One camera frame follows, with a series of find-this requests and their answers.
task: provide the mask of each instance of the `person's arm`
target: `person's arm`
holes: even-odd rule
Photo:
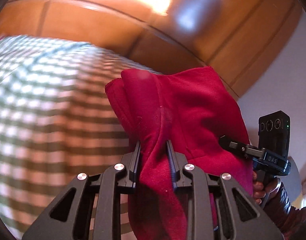
[[[280,179],[276,178],[273,180],[265,187],[265,190],[263,184],[256,181],[256,173],[254,173],[253,179],[253,198],[260,204],[260,198],[263,198],[266,192],[270,193],[269,201],[264,211],[284,234],[285,240],[288,240],[305,222],[306,208],[296,209],[291,205],[287,192],[284,185],[280,182]]]

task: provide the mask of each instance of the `plaid tablecloth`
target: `plaid tablecloth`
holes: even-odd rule
[[[104,91],[126,68],[148,69],[86,42],[0,39],[0,217],[16,238],[75,175],[127,153]],[[122,239],[135,239],[121,202]]]

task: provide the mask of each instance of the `red garment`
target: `red garment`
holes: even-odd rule
[[[205,172],[229,172],[252,194],[252,162],[223,150],[227,135],[249,143],[235,100],[211,67],[174,75],[128,69],[106,86],[111,106],[135,146],[141,141],[141,175],[129,196],[129,219],[138,240],[183,240],[186,216],[171,186],[165,142]]]

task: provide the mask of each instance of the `brown wooden wall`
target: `brown wooden wall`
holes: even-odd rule
[[[176,9],[162,16],[136,0],[9,0],[0,34],[89,41],[165,74],[211,65],[238,99],[287,43],[301,6],[297,0],[205,0],[203,6],[187,31]]]

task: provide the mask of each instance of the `human hand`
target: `human hand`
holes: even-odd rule
[[[265,197],[266,193],[269,193],[268,201],[274,198],[282,183],[280,178],[275,178],[264,189],[263,183],[256,180],[257,173],[253,171],[253,199],[258,205],[261,203],[261,198]]]

